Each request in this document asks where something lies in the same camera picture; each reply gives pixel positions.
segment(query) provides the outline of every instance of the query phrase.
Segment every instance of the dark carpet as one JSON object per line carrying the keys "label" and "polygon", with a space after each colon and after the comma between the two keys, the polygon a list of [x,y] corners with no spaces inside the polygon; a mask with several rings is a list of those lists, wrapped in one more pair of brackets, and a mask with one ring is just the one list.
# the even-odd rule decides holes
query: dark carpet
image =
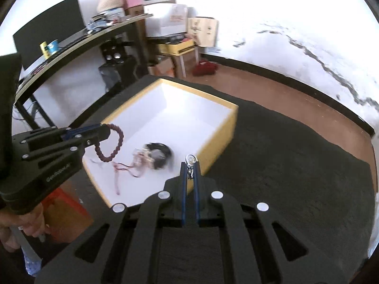
{"label": "dark carpet", "polygon": [[[101,121],[155,79],[145,76],[86,124]],[[235,137],[206,175],[241,203],[268,203],[351,278],[366,257],[373,223],[368,163],[310,127],[254,102],[209,86],[167,79],[239,106]],[[217,229],[198,229],[189,222],[186,229],[164,230],[158,283],[223,283]]]}

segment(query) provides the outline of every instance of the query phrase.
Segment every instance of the curved desk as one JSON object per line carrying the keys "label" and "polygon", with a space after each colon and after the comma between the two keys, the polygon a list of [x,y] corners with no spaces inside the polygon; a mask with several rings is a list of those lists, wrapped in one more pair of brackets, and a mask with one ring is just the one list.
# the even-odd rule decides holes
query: curved desk
{"label": "curved desk", "polygon": [[[149,17],[152,17],[152,14],[142,14],[138,16],[134,16],[130,19],[127,19],[124,22],[114,24],[96,34],[88,36],[82,41],[76,43],[72,47],[68,48],[65,52],[58,55],[55,59],[49,62],[44,68],[42,68],[38,73],[36,73],[32,78],[28,81],[24,82],[20,85],[15,98],[15,106],[17,110],[20,112],[25,121],[29,124],[33,129],[40,128],[38,124],[34,121],[32,116],[27,112],[24,108],[23,104],[29,99],[33,98],[33,93],[43,84],[45,83],[53,74],[55,74],[59,69],[63,66],[66,66],[69,62],[82,55],[84,52],[90,50],[93,47],[99,46],[108,39],[119,35],[121,33],[126,32],[128,35],[128,39],[131,41],[132,46],[136,48],[136,52],[138,55],[138,60],[140,65],[144,69],[144,75],[147,74],[147,61],[143,53],[143,47],[141,41],[139,39],[137,22]],[[46,113],[41,110],[39,106],[39,111],[42,116],[46,116]]]}

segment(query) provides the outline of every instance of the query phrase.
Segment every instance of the cable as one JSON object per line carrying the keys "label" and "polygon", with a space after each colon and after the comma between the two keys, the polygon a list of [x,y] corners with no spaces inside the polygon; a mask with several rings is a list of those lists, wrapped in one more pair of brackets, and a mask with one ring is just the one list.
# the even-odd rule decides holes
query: cable
{"label": "cable", "polygon": [[[31,108],[31,106],[33,105],[33,104],[35,104],[37,101],[33,101],[31,104],[30,104],[30,106],[26,109],[26,111],[28,111],[30,108]],[[25,121],[25,119],[23,119],[23,118],[17,118],[17,117],[14,117],[13,116],[13,112],[12,112],[12,118],[14,119],[14,120],[16,120],[16,121]]]}
{"label": "cable", "polygon": [[24,120],[24,119],[22,119],[22,118],[20,118],[20,112],[18,112],[18,110],[16,109],[16,108],[14,108],[14,110],[16,110],[16,114],[18,115],[18,118],[16,117],[14,117],[13,116],[13,110],[12,110],[12,118],[14,118],[15,120],[18,120],[18,121],[21,121],[22,122],[22,125],[24,126],[24,128],[25,128],[25,131],[29,131],[29,130],[31,130],[31,128],[30,128],[30,126],[28,125],[28,123]]}

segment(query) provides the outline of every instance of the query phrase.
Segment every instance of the black fabric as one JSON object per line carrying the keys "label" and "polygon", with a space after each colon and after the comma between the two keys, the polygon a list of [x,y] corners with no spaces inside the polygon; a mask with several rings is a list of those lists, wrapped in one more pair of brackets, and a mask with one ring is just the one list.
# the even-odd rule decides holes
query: black fabric
{"label": "black fabric", "polygon": [[[42,258],[42,267],[51,261],[68,244],[56,244],[48,237],[44,243],[38,238],[26,236],[29,244],[39,257]],[[13,253],[7,252],[0,243],[0,283],[4,284],[29,284],[34,283],[34,277],[25,269],[25,259],[21,249]]]}
{"label": "black fabric", "polygon": [[[143,77],[100,108],[85,125],[102,121],[157,78]],[[373,223],[374,190],[368,163],[310,127],[254,102],[209,86],[165,78],[239,106],[234,139],[206,175],[241,203],[264,201],[275,208],[350,278],[367,255]],[[82,171],[75,183],[97,217],[106,207],[85,175]],[[217,238],[216,229],[195,225],[185,230],[165,229],[158,282],[222,283]]]}

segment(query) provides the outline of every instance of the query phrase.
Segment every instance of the red cloth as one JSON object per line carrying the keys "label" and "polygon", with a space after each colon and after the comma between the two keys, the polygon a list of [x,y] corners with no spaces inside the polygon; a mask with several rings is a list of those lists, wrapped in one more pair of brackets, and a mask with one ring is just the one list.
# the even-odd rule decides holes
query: red cloth
{"label": "red cloth", "polygon": [[207,60],[201,60],[196,67],[192,70],[192,75],[195,77],[202,75],[214,75],[218,65]]}

